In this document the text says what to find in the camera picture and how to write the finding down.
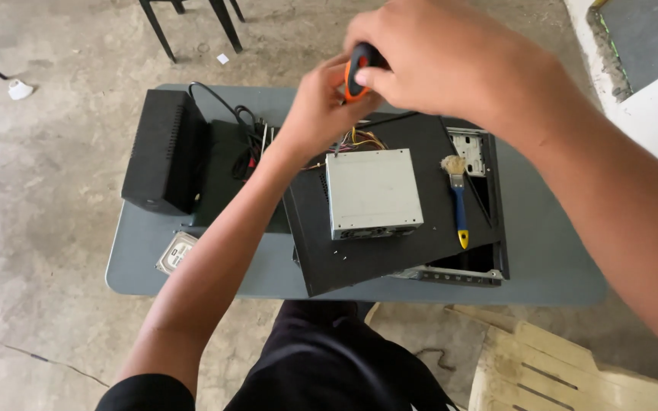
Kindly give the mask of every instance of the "blue paintbrush handle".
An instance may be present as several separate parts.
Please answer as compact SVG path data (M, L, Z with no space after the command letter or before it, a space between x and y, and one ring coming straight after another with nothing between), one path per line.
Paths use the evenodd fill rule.
M463 187L453 187L456 193L456 229L462 231L466 228L466 210L463 207Z

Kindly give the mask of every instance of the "paintbrush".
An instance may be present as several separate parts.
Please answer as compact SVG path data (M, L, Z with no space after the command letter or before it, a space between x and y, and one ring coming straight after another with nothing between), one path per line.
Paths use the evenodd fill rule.
M446 170L451 180L451 189L456 196L456 229L458 240L463 249L469 246L469 229L466 226L466 210L463 207L463 171L466 170L466 160L461 156L446 156L441 160L441 168Z

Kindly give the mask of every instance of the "gray table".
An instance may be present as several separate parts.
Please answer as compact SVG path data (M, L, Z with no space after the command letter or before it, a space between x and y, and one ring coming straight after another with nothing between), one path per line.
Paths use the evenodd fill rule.
M159 89L184 90L167 84ZM269 124L282 124L295 89L215 86L228 104L246 105ZM234 121L206 91L195 89L206 120ZM399 112L393 107L380 111ZM382 277L315 298L357 301L406 301L457 304L593 304L608 285L534 167L512 147L497 140L501 199L507 232L511 280L497 288L440 285ZM105 280L116 293L153 295L167 275L154 268L175 230L190 217L169 217L123 203ZM307 298L299 268L291 261L293 239L265 234L253 257L240 298Z

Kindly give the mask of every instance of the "wall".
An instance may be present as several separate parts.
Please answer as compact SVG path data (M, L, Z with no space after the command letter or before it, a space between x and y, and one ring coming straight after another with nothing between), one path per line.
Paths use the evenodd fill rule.
M603 61L598 55L593 32L586 21L586 14L592 2L593 0L565 0L603 111L634 141L658 157L658 80L623 102L616 101L611 95L613 82L603 72Z

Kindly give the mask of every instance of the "orange screwdriver handle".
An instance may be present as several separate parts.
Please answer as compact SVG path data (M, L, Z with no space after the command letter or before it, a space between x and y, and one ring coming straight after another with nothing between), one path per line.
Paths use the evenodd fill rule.
M361 42L355 45L352 56L347 61L347 68L344 70L344 99L347 102L357 101L369 91L369 87L360 86L355 81L357 70L362 67L380 67L384 61L382 54L370 43Z

